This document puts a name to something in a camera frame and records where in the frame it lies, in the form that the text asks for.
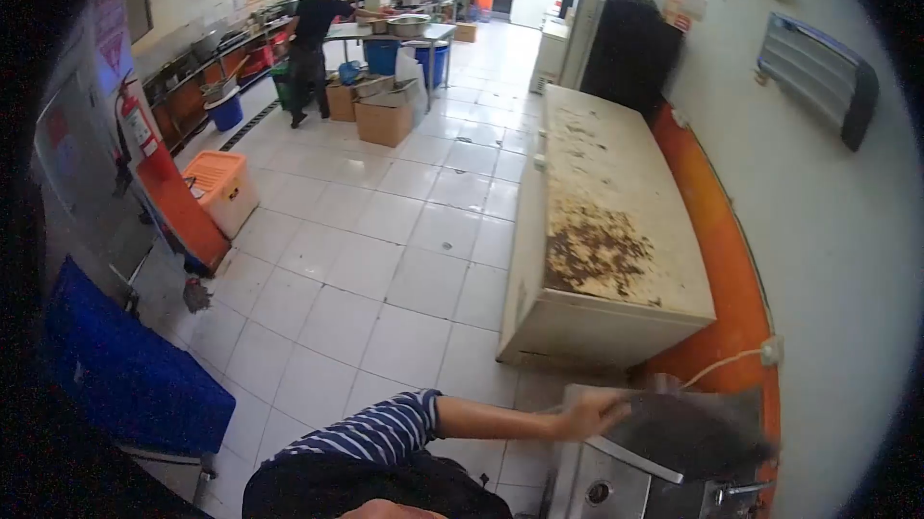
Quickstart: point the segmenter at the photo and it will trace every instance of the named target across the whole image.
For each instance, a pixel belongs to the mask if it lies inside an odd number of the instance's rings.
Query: person
[[[402,392],[308,433],[262,462],[244,490],[242,516],[510,519],[503,499],[455,461],[432,456],[427,443],[579,442],[628,414],[629,392],[612,389],[585,391],[555,415],[483,405],[433,389]]]
[[[289,36],[289,84],[291,85],[292,127],[296,128],[305,119],[302,111],[308,103],[308,89],[314,84],[321,118],[331,115],[324,89],[326,74],[324,68],[324,37],[331,28],[334,17],[351,17],[359,12],[366,17],[385,17],[385,14],[354,7],[342,0],[301,0],[295,9],[295,17],[285,27]]]

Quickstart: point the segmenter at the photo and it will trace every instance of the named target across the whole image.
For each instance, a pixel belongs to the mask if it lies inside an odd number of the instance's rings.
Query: white tile floor
[[[207,512],[238,517],[260,461],[396,392],[436,387],[523,410],[560,401],[567,379],[494,361],[518,181],[539,115],[526,92],[538,42],[536,30],[502,23],[456,42],[451,87],[397,149],[314,112],[292,130],[279,109],[234,147],[248,156],[260,208],[209,284],[213,308],[159,321],[237,399]],[[340,45],[328,47],[329,67],[338,56]],[[267,79],[245,95],[248,115],[271,88]],[[226,138],[197,139],[178,162]],[[487,475],[514,513],[537,511],[547,446],[430,448]]]

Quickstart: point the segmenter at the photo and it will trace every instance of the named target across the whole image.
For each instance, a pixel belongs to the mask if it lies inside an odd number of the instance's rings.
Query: white wall
[[[771,11],[876,69],[879,106],[859,152],[754,81]],[[666,95],[733,199],[785,337],[773,516],[834,516],[899,404],[921,316],[921,171],[887,52],[857,0],[710,0]]]

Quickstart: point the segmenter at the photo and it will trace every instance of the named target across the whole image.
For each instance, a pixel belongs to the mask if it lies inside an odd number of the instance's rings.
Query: red fire extinguisher
[[[167,148],[157,140],[157,135],[151,122],[144,112],[141,102],[128,91],[128,86],[137,82],[137,80],[128,80],[128,75],[122,78],[122,83],[118,87],[118,96],[115,98],[115,113],[118,127],[124,128],[129,132],[131,137],[141,148],[143,157],[139,164],[139,169],[154,171],[156,176],[161,180],[166,180],[170,170],[175,170],[173,160]],[[124,137],[119,133],[122,153],[127,154],[128,148],[124,145]],[[124,160],[130,160],[130,156],[125,156]]]

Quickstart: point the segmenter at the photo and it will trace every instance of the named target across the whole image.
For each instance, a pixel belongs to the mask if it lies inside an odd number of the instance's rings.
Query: stainless steel table
[[[427,112],[433,104],[433,81],[436,79],[436,42],[447,40],[449,49],[446,52],[446,67],[443,80],[444,87],[449,85],[449,65],[453,53],[453,38],[456,36],[456,26],[454,24],[431,24],[423,32],[422,36],[415,38],[400,38],[391,34],[373,34],[371,26],[360,26],[356,22],[346,24],[332,24],[331,29],[327,32],[325,41],[342,40],[344,43],[344,60],[349,60],[347,54],[347,40],[424,40],[430,42],[430,72],[427,73]]]

